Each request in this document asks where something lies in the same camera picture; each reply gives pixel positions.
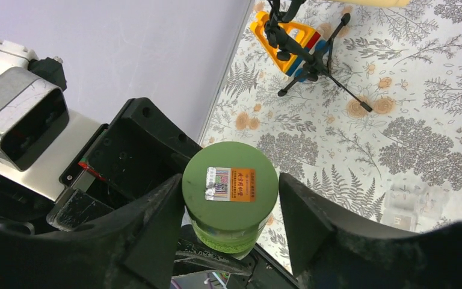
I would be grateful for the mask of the clear plastic pill organizer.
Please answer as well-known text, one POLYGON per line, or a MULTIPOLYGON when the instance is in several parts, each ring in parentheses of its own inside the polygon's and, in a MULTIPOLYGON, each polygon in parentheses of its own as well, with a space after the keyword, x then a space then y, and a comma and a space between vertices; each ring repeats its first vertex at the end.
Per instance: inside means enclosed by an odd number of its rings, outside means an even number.
POLYGON ((446 188, 392 186, 385 194, 380 223, 404 231, 428 231, 442 220, 448 202, 446 188))

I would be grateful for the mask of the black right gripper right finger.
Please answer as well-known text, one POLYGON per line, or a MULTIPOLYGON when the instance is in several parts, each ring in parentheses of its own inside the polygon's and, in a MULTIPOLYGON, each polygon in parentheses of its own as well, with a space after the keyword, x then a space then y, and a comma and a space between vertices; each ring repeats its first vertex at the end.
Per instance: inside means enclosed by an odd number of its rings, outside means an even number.
POLYGON ((362 217, 287 173, 279 196, 303 288, 462 288, 462 221, 418 234, 362 217))

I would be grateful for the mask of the yellow toy block piece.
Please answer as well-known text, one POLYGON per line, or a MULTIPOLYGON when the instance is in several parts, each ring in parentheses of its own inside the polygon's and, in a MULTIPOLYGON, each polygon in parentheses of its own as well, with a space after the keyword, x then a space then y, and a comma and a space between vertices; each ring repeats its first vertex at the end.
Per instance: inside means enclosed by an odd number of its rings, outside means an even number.
POLYGON ((273 22, 266 11, 257 13, 250 30, 277 68, 291 78, 302 73, 308 56, 329 51, 327 39, 316 29, 299 22, 273 22))

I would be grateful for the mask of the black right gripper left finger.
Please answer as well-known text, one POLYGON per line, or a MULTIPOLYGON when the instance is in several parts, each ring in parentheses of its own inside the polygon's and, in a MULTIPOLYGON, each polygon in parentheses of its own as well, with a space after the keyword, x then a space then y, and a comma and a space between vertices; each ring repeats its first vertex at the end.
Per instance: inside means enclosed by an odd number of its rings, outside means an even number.
POLYGON ((70 232, 0 229, 0 288, 168 288, 184 214, 181 175, 70 232))

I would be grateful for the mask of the floral patterned table mat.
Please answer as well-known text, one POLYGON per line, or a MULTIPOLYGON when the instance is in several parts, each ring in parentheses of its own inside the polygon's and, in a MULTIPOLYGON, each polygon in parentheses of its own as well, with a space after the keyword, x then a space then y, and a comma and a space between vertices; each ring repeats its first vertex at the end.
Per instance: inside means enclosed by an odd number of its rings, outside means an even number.
POLYGON ((462 1, 376 8, 307 1, 297 21, 325 37, 340 18, 331 79, 288 83, 246 28, 200 142, 240 141, 316 193, 380 222, 392 186, 449 190, 442 220, 462 220, 462 1))

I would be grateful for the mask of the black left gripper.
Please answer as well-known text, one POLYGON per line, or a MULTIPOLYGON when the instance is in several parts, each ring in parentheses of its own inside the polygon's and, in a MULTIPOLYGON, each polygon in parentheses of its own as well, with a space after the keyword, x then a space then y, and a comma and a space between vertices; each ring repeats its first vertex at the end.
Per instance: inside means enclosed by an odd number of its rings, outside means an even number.
POLYGON ((130 99, 60 175, 65 189, 46 221, 71 231, 107 215, 182 173, 201 149, 150 99, 130 99))

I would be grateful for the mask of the green pill bottle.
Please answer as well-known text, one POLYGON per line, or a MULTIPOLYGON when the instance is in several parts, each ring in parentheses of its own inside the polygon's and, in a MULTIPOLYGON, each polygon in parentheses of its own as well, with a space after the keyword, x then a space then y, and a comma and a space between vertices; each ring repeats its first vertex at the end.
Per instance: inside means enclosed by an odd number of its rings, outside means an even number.
POLYGON ((224 141, 196 153, 182 176, 182 193, 196 237, 243 259, 254 247, 278 198, 278 174, 259 149, 224 141))

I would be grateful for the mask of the black tripod microphone stand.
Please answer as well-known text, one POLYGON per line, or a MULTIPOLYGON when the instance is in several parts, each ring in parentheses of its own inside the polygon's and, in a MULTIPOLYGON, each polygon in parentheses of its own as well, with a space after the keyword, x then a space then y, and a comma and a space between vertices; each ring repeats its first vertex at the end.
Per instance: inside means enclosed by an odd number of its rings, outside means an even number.
MULTIPOLYGON (((288 23, 293 20, 296 13, 300 9, 300 6, 304 3, 304 1, 292 1, 287 11, 280 10, 280 1, 270 1, 269 4, 271 6, 271 20, 273 22, 281 22, 281 23, 288 23)), ((351 20, 351 15, 349 13, 345 13, 341 19, 340 23, 337 28, 332 32, 331 36, 327 39, 327 44, 329 45, 329 51, 326 54, 321 52, 315 52, 313 55, 310 55, 306 58, 305 65, 303 67, 303 71, 300 75, 293 78, 289 84, 287 84, 283 89, 277 92, 277 96, 283 97, 287 94, 289 89, 291 89, 296 83, 302 80, 308 80, 315 82, 318 80, 320 76, 326 76, 330 78, 338 87, 345 90, 350 96, 352 96, 360 106, 366 110, 367 112, 372 112, 373 109, 365 102, 360 100, 356 95, 350 92, 343 84, 341 84, 336 78, 331 75, 331 61, 332 61, 332 53, 333 53, 333 44, 334 39, 339 34, 341 29, 348 25, 351 20)))

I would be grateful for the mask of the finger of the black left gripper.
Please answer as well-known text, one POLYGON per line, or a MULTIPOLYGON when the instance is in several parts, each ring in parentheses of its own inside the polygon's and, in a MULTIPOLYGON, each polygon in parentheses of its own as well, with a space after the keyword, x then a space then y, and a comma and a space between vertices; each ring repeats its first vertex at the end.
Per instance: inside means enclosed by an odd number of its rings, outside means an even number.
POLYGON ((173 277, 207 272, 226 272, 239 276, 250 276, 255 260, 238 260, 204 245, 191 225, 181 227, 174 259, 173 277))

